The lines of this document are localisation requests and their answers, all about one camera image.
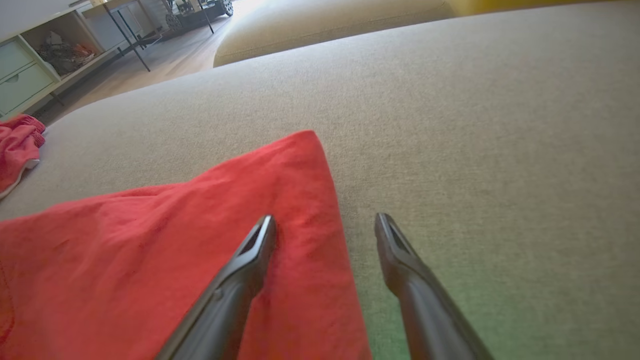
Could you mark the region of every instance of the drawer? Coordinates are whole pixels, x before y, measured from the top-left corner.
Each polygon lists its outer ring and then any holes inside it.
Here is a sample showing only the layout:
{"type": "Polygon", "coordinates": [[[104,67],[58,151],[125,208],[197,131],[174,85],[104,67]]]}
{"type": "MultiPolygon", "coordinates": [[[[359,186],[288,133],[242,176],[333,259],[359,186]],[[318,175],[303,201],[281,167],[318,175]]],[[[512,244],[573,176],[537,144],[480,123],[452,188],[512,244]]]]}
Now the drawer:
{"type": "Polygon", "coordinates": [[[38,64],[34,64],[0,84],[0,111],[9,113],[31,96],[53,83],[38,64]]]}
{"type": "Polygon", "coordinates": [[[16,41],[0,46],[0,79],[33,61],[16,41]]]}

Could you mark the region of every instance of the gray fabric surface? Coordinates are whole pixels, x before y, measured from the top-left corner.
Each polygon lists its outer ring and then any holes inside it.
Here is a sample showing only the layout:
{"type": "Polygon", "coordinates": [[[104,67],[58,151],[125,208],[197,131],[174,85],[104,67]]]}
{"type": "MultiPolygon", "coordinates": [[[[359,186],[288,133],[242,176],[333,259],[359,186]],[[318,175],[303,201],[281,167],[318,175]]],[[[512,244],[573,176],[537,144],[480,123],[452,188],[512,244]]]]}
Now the gray fabric surface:
{"type": "Polygon", "coordinates": [[[214,66],[450,17],[444,0],[268,0],[227,31],[214,66]]]}
{"type": "Polygon", "coordinates": [[[639,35],[639,2],[497,13],[118,95],[50,128],[42,163],[0,202],[0,217],[187,181],[314,129],[376,358],[407,358],[373,234],[375,212],[386,211],[497,359],[632,359],[639,35]]]}

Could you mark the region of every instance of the red cloth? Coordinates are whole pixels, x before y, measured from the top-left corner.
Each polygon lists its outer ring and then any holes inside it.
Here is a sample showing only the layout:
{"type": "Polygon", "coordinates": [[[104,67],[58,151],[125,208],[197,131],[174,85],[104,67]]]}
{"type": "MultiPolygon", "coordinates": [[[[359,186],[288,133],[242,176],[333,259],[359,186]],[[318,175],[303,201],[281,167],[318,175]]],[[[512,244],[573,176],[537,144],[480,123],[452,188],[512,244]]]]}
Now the red cloth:
{"type": "Polygon", "coordinates": [[[266,213],[276,250],[239,358],[371,358],[335,188],[311,131],[188,183],[1,222],[0,358],[152,359],[266,213]]]}
{"type": "Polygon", "coordinates": [[[45,126],[29,115],[0,122],[0,193],[18,180],[24,164],[40,158],[45,126]]]}

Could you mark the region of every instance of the yellow object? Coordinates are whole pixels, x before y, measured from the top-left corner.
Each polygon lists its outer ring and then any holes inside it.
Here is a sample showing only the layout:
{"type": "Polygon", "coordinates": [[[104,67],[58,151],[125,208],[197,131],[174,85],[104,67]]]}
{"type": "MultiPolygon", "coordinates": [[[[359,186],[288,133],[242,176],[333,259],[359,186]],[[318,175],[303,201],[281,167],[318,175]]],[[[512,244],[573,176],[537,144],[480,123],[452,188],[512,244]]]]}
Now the yellow object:
{"type": "Polygon", "coordinates": [[[601,0],[447,0],[458,16],[601,0]]]}

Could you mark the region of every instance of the floor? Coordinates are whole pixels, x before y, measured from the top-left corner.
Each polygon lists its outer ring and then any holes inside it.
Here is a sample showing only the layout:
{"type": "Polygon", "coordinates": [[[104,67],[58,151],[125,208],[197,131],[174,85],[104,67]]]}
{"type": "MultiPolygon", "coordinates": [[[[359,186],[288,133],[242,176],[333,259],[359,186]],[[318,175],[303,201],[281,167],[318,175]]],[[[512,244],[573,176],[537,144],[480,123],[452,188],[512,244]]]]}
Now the floor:
{"type": "Polygon", "coordinates": [[[50,101],[37,111],[36,117],[50,125],[64,115],[92,102],[114,95],[211,69],[213,57],[233,22],[250,13],[263,0],[235,0],[234,15],[212,19],[211,26],[204,26],[180,37],[147,47],[141,54],[151,69],[147,72],[134,52],[127,53],[97,74],[86,77],[86,81],[66,92],[62,97],[64,106],[50,101]]]}

